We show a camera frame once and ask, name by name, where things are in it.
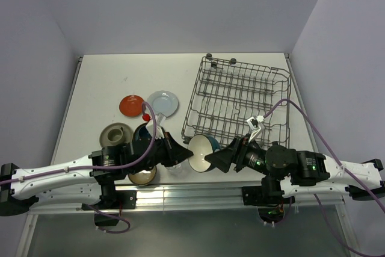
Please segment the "clear faceted glass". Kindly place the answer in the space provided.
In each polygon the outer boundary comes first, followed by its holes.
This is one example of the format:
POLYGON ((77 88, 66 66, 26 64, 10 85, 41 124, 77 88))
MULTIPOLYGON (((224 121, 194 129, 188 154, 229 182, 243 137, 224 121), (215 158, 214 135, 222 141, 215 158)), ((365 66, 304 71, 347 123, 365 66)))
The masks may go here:
POLYGON ((170 167, 166 167, 167 171, 171 175, 177 175, 182 171, 182 166, 181 164, 176 164, 170 167))

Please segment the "white and teal bowl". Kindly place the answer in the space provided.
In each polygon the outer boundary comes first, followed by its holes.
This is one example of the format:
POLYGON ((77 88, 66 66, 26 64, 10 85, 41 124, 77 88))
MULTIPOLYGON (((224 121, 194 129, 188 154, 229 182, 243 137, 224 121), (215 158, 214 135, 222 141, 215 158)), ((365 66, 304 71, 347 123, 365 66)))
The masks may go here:
POLYGON ((188 158, 190 167, 198 173, 204 173, 215 168, 205 160, 205 156, 220 150, 221 146, 214 137, 199 134, 190 140, 188 149, 193 152, 193 156, 188 158))

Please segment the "brown glazed bowl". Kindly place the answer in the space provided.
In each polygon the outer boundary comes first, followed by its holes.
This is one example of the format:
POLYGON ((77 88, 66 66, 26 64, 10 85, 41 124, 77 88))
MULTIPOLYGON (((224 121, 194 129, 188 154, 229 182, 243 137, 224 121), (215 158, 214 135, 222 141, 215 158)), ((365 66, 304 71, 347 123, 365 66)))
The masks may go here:
POLYGON ((150 184, 156 177, 157 168, 153 167, 150 170, 142 170, 136 174, 128 174, 129 180, 137 186, 145 186, 150 184))

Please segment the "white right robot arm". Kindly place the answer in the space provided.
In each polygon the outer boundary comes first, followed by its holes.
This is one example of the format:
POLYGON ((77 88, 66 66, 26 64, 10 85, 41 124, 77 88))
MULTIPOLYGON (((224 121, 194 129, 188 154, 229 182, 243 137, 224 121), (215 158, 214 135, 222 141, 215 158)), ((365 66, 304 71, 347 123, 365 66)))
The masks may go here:
POLYGON ((261 184, 242 189, 243 202, 251 206, 294 203, 308 194, 347 194, 353 200, 384 197, 384 169, 379 159, 350 163, 336 161, 322 153, 288 149, 278 142, 261 148, 247 137, 236 137, 224 149, 206 155, 205 160, 224 173, 250 168, 264 175, 261 184))

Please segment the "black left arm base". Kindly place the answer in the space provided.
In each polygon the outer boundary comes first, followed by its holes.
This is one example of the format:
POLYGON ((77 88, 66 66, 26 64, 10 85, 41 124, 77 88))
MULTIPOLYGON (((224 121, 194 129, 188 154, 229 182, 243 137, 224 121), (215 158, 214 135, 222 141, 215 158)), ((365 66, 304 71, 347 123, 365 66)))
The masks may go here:
POLYGON ((124 209, 135 209, 137 193, 135 190, 114 191, 102 196, 100 202, 93 205, 94 223, 98 228, 115 227, 122 221, 124 209))

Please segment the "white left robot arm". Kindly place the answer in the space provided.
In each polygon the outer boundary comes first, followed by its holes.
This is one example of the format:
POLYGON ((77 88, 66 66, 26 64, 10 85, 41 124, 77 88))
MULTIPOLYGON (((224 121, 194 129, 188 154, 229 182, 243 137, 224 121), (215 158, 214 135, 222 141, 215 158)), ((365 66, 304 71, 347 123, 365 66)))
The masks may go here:
POLYGON ((107 146, 73 161, 36 169, 1 166, 1 216, 28 212, 33 206, 81 203, 113 209, 119 203, 115 182, 158 164, 173 167, 193 153, 165 132, 157 140, 139 139, 107 146))

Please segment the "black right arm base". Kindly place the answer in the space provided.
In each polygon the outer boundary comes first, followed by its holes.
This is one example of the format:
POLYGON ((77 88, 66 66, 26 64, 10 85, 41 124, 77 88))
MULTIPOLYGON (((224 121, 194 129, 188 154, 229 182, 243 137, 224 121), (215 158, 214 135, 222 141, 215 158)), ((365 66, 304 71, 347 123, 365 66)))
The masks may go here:
POLYGON ((261 186, 244 186, 241 193, 244 206, 255 206, 262 224, 272 228, 287 217, 295 203, 295 197, 265 196, 261 186))

